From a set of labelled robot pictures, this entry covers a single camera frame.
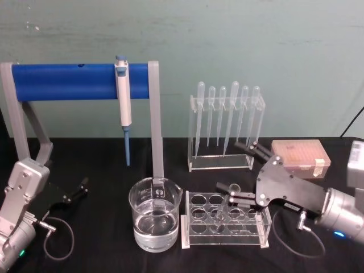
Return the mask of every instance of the gray stand leg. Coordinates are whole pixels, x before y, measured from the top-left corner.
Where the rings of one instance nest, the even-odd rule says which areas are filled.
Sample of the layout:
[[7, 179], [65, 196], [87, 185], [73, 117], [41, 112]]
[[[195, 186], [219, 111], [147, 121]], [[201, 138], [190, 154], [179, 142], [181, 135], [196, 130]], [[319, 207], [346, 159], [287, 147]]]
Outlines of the gray stand leg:
[[16, 97], [12, 63], [0, 64], [1, 80], [19, 160], [30, 158], [22, 105]]
[[153, 176], [164, 177], [163, 138], [160, 119], [159, 63], [148, 62], [149, 100], [152, 135]]
[[53, 143], [50, 141], [46, 130], [40, 123], [34, 107], [29, 102], [23, 102], [23, 111], [27, 115], [27, 118], [34, 130], [36, 137], [40, 142], [40, 149], [36, 161], [40, 164], [45, 164], [51, 157], [53, 150]]
[[29, 102], [20, 103], [18, 101], [18, 98], [16, 97], [13, 72], [11, 70], [12, 65], [12, 63], [0, 64], [0, 72], [18, 158], [19, 160], [30, 158], [27, 133], [24, 124], [24, 111], [40, 142], [40, 150], [36, 161], [40, 164], [45, 164], [51, 156], [53, 144], [49, 140], [49, 137], [46, 134], [43, 125], [40, 123], [32, 105]]

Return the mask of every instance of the glass beaker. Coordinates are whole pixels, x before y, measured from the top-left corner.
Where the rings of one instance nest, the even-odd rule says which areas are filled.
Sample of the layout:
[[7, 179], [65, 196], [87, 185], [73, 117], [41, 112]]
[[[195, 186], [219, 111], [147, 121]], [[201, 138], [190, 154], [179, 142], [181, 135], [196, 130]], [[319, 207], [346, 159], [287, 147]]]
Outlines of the glass beaker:
[[130, 189], [134, 237], [142, 249], [162, 252], [176, 242], [182, 193], [177, 184], [163, 177], [145, 178]]

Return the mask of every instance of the pink box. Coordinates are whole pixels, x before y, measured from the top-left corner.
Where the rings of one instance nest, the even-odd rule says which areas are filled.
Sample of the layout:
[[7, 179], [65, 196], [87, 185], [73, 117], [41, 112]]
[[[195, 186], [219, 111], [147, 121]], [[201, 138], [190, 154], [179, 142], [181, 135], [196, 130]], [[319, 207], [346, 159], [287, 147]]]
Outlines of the pink box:
[[285, 169], [302, 179], [323, 178], [331, 160], [318, 139], [273, 140], [272, 151]]

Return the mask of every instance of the green wall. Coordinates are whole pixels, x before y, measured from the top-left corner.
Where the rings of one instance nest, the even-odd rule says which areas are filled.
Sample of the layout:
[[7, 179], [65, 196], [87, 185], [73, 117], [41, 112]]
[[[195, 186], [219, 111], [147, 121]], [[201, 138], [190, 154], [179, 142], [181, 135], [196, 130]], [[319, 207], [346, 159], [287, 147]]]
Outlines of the green wall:
[[[360, 0], [0, 0], [0, 61], [158, 60], [164, 137], [188, 135], [199, 81], [218, 90], [234, 80], [260, 86], [263, 136], [335, 136], [364, 104], [363, 9]], [[9, 125], [3, 92], [0, 106]], [[117, 101], [36, 108], [52, 137], [122, 136]], [[148, 101], [132, 109], [131, 135], [150, 136]], [[348, 135], [364, 137], [363, 123]]]

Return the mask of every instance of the blue pipette tip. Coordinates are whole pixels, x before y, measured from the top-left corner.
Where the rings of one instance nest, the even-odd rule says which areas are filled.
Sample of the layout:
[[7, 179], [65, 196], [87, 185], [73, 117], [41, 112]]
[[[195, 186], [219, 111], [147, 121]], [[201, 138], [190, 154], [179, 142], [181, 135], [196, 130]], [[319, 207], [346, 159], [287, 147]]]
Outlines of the blue pipette tip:
[[123, 128], [123, 131], [124, 131], [126, 165], [130, 166], [129, 126], [122, 126], [122, 128]]

